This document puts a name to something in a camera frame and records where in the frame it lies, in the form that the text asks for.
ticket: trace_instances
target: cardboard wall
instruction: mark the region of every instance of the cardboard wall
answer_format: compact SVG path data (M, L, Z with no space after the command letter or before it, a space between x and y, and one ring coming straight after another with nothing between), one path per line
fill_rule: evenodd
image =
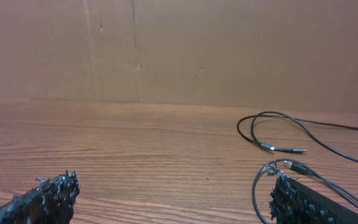
M0 97L358 110L358 1L0 0Z

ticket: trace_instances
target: black cable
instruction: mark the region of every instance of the black cable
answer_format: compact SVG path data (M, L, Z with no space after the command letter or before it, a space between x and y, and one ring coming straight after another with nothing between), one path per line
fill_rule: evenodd
M333 149L331 146L323 143L322 141L320 141L318 138L316 138L307 128L305 128L299 121L304 121L304 122L308 122L308 123L313 123L313 124L320 124L320 125L326 125L326 126L334 126L334 127L340 127L340 128L347 128L347 129L351 129L351 130L356 130L358 131L357 127L351 127L351 126L345 126L345 125L340 125L340 124L330 124L330 123L323 123L323 122L318 122L318 121L311 121L311 120L307 120L307 119L300 119L300 118L294 118L291 117L289 115L280 113L280 112L275 112L275 111L264 111L261 112L257 115L251 115L251 116L247 116L245 118L242 118L239 120L239 122L237 123L237 131L239 132L239 134L247 141L254 143L256 145L258 145L259 147L265 148L265 149L271 149L274 151L281 151L281 152L305 152L305 149L281 149L281 148L275 148L267 143L264 142L260 142L254 133L254 126L255 126L255 120L258 117L268 117L268 118L287 118L292 120L293 122L295 122L297 125L299 125L307 134L308 136L313 139L314 141L316 141L318 144L322 145L323 147L325 147L326 149L329 149L331 152L336 153L337 155L340 155L342 157L345 157L346 159L350 159L354 162L358 162L358 159L349 155L346 155L344 153L341 153L335 149ZM251 128L250 128L250 132L251 132L251 138L248 138L246 135L244 135L241 130L240 130L240 124L247 119L252 119L252 123L251 123Z
M266 163L260 170L259 172L257 173L255 179L254 179L254 183L252 184L252 203L254 204L254 209L255 209L255 212L256 214L258 215L258 217L260 218L260 220L262 221L262 223L265 223L265 224L269 224L266 219L263 217L263 215L261 214L261 212L259 211L259 208L258 208L258 205L257 205L257 202L256 202L256 196L255 196L255 188L256 188L256 184L258 182L258 180L260 179L260 177L262 176L262 174L264 172L266 172L269 168L272 167L272 164L275 164L275 167L277 168L277 162L279 161L292 161L292 164L296 164L298 166L302 166L305 168L305 172L309 173L309 175L312 175L314 177L317 177L319 178L320 180L322 180L325 184L327 184L328 186L330 186L337 194L339 194L342 198L346 199L348 202L350 202L351 204L353 204L354 206L356 206L358 208L358 198L353 195L352 193L350 193L349 191L347 191L346 189L332 183L331 181L325 179L324 177L322 177L321 175L319 175L316 171L314 171L312 168L308 167L306 164L300 162L300 161L297 161L295 159L276 159L274 161L270 161L268 163Z

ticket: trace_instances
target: cable connector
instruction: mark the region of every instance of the cable connector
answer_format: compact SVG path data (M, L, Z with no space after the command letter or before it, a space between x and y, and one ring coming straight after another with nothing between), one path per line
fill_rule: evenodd
M309 170L297 163L284 161L284 167L303 175L313 175Z
M307 149L290 149L290 152L295 152L295 153L302 153L302 152L307 152Z
M260 143L260 147L261 147L262 149L268 149L268 150L271 150L271 151L274 151L274 149L275 149L274 146L269 145L269 144L264 143L264 142Z

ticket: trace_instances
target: wooden table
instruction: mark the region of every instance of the wooden table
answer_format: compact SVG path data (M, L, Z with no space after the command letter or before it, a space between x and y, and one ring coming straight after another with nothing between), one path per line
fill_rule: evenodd
M243 140L238 119L262 110L212 106L0 100L0 206L37 186L34 179L76 170L81 193L72 223L260 223L251 201L257 171L281 157L299 159L358 196L358 164L312 141L293 123L260 119L258 137L308 149L273 154ZM358 114L282 111L358 126ZM242 129L249 131L249 123ZM321 140L358 157L358 132L308 124ZM321 182L307 186L351 207ZM275 177L257 201L266 217Z

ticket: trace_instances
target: black plastic piece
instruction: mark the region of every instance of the black plastic piece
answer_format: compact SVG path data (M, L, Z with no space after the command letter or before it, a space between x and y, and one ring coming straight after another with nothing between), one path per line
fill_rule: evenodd
M80 193L75 171L43 180L41 185L0 207L0 224L69 224Z
M278 224L358 224L358 214L305 185L280 175L270 194L272 220Z
M297 163L292 163L291 170L294 170L295 172L298 172L299 174L303 175L310 175L308 169L304 168L303 166L298 165Z

